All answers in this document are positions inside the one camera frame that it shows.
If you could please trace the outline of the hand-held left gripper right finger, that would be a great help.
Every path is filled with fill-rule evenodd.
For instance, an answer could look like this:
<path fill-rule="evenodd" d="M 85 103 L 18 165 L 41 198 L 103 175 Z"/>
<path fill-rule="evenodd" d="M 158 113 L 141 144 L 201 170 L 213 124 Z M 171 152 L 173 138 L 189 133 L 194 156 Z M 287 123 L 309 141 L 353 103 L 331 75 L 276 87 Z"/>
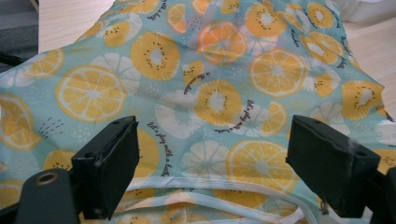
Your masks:
<path fill-rule="evenodd" d="M 292 117 L 286 163 L 339 217 L 361 217 L 380 157 L 317 119 Z"/>

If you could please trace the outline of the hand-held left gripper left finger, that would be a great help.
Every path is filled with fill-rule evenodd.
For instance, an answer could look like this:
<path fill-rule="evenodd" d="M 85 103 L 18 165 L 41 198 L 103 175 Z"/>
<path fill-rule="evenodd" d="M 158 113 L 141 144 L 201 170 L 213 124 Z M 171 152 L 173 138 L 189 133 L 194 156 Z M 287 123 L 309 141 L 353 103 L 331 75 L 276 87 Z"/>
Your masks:
<path fill-rule="evenodd" d="M 111 219 L 140 160 L 135 116 L 114 120 L 72 159 L 86 219 Z"/>

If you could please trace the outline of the teal citrus print cloth bag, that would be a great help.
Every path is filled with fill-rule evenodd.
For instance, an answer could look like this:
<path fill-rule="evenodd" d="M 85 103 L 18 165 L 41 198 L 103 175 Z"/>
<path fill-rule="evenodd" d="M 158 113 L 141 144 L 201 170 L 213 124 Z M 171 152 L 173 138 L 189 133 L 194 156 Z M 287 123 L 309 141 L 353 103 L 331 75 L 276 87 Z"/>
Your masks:
<path fill-rule="evenodd" d="M 23 182 L 136 116 L 140 162 L 119 224 L 318 221 L 286 163 L 318 119 L 396 166 L 396 122 L 331 0 L 115 0 L 74 44 L 0 73 L 0 209 Z"/>

